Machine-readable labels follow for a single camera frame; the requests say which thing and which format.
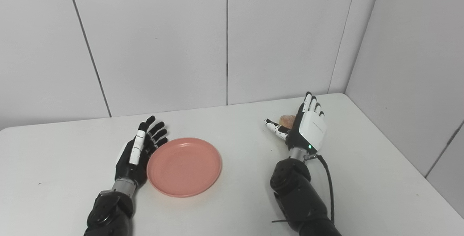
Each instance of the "black robotic finger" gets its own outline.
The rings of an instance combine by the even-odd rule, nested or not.
[[[158,141],[161,137],[165,136],[166,134],[167,134],[167,130],[162,129],[159,132],[157,132],[156,135],[152,137],[152,140]]]
[[[158,142],[156,142],[155,148],[158,149],[159,147],[161,147],[161,145],[164,145],[166,142],[167,142],[167,137],[161,138]]]
[[[152,129],[150,129],[150,130],[148,131],[148,133],[147,133],[148,136],[149,136],[149,137],[153,137],[153,135],[155,135],[156,132],[158,132],[159,130],[161,130],[161,128],[163,128],[163,127],[164,127],[164,122],[162,122],[162,121],[159,122],[158,124],[154,125],[154,127],[153,127]]]
[[[154,117],[154,115],[148,117],[148,119],[146,119],[146,121],[145,121],[145,122],[146,122],[146,125],[147,125],[148,127],[150,127],[150,125],[151,125],[152,123],[154,123],[155,120],[156,120],[156,117]]]

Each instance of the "robot finger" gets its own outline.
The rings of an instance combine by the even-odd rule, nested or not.
[[[161,137],[167,135],[167,130],[166,129],[162,129],[160,130],[159,132],[156,133],[156,135],[153,135],[152,137],[152,140],[154,142],[157,142]]]
[[[316,112],[316,114],[319,114],[320,113],[320,109],[321,109],[321,106],[319,103],[316,104],[316,108],[314,109],[314,112]]]
[[[167,142],[167,137],[161,138],[156,144],[154,144],[155,150],[158,149],[161,145],[164,145]]]
[[[266,119],[265,121],[266,121],[267,128],[269,128],[269,130],[274,132],[275,135],[282,138],[283,140],[287,139],[290,129],[288,129],[287,127],[283,127],[282,125],[279,125],[277,123],[274,123],[269,119]]]
[[[148,117],[148,119],[145,121],[145,122],[146,122],[146,125],[147,125],[148,127],[150,127],[150,125],[151,125],[152,123],[154,123],[155,120],[156,120],[156,117],[154,117],[154,115]]]
[[[161,138],[158,142],[153,142],[153,140],[150,140],[150,143],[148,146],[149,149],[147,149],[146,151],[147,154],[151,156],[156,151],[156,149],[161,147],[161,145],[164,145],[166,142],[167,142],[167,137]]]
[[[130,153],[129,163],[138,165],[140,160],[140,153],[144,149],[146,130],[148,125],[146,122],[141,122],[137,130],[136,137],[134,138],[134,144],[132,146],[132,152]]]
[[[312,111],[312,112],[314,111],[314,109],[316,108],[317,102],[318,102],[318,99],[315,96],[312,96],[309,111]]]
[[[304,98],[304,101],[303,101],[303,110],[302,110],[303,113],[309,109],[312,96],[313,95],[311,94],[311,92],[306,92],[306,97]]]
[[[154,125],[154,127],[148,131],[149,137],[153,137],[156,134],[156,132],[161,130],[161,128],[163,127],[164,127],[164,122],[159,122],[158,124]]]

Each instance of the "white finger segment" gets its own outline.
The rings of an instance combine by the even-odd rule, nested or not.
[[[320,104],[318,104],[318,105],[316,106],[316,109],[314,109],[314,111],[315,111],[316,114],[318,114],[318,115],[319,115],[319,113],[320,113],[320,108],[321,108],[321,107],[320,107]]]
[[[306,112],[309,109],[310,103],[311,103],[311,97],[312,97],[311,93],[309,93],[304,98],[304,101],[303,101],[303,113]]]
[[[266,122],[266,126],[267,128],[269,128],[269,130],[274,132],[278,137],[282,138],[283,140],[287,139],[288,134],[279,131],[279,128],[281,127],[281,125],[277,125],[273,122],[271,123]]]
[[[134,146],[132,147],[132,152],[130,153],[129,163],[133,165],[139,164],[140,153],[144,148],[144,140],[145,140],[146,132],[142,130],[137,131],[136,138],[134,139]]]
[[[316,99],[315,96],[311,97],[311,103],[310,103],[309,111],[314,112],[314,109],[316,107],[317,102],[318,102],[318,100]]]

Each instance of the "pink plate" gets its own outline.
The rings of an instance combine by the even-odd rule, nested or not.
[[[154,152],[146,174],[160,192],[173,197],[189,197],[211,187],[219,177],[221,167],[221,156],[209,142],[179,138]]]

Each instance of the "robotic hand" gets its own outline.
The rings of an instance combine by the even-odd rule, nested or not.
[[[150,156],[167,142],[164,122],[149,117],[139,125],[134,139],[126,147],[116,164],[113,188],[100,192],[87,218],[84,236],[127,236],[131,232],[130,219],[134,214],[132,197],[146,182],[146,165]]]
[[[277,163],[270,179],[274,196],[289,226],[300,236],[341,236],[333,223],[333,194],[327,163],[316,153],[322,147],[327,127],[324,112],[310,92],[298,109],[292,129],[266,119],[266,126],[285,140],[289,157]],[[318,193],[311,185],[307,160],[318,158],[324,165],[331,191],[331,216]]]

